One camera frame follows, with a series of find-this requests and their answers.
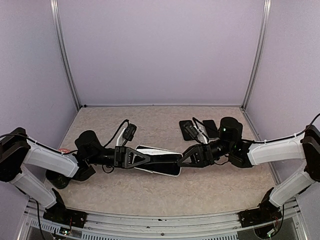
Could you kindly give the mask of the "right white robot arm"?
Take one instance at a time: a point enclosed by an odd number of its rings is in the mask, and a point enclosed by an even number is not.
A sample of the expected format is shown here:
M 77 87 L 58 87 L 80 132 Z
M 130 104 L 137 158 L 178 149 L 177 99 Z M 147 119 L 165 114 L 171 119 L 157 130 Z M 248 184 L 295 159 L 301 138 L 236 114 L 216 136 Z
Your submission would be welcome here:
M 252 141 L 242 138 L 243 125 L 233 117 L 220 120 L 218 139 L 189 147 L 178 160 L 180 167 L 204 168 L 213 165 L 221 156 L 238 168 L 285 160 L 304 160 L 305 163 L 281 184 L 266 193 L 256 210 L 256 218 L 266 222 L 287 200 L 295 197 L 320 180 L 320 132 L 313 125 L 283 138 Z

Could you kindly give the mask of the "black phone case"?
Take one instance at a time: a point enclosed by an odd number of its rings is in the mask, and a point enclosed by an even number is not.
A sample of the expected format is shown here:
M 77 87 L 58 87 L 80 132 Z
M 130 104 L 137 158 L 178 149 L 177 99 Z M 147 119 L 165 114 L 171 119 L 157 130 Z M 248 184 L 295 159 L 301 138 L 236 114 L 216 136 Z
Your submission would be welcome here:
M 185 141 L 195 141 L 198 138 L 198 131 L 191 120 L 179 121 L 179 127 Z

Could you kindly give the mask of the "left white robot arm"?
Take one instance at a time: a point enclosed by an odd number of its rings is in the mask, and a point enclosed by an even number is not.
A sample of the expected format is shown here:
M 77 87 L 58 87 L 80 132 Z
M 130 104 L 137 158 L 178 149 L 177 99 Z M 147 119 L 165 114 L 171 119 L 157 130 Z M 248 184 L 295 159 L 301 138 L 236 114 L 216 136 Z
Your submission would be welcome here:
M 132 169 L 149 163 L 151 157 L 130 147 L 101 145 L 93 130 L 86 130 L 75 140 L 75 152 L 61 152 L 30 138 L 18 127 L 0 137 L 0 180 L 10 183 L 30 196 L 45 209 L 44 218 L 66 222 L 73 210 L 66 208 L 56 189 L 48 189 L 28 165 L 64 176 L 68 180 L 85 181 L 95 171 L 92 165 Z

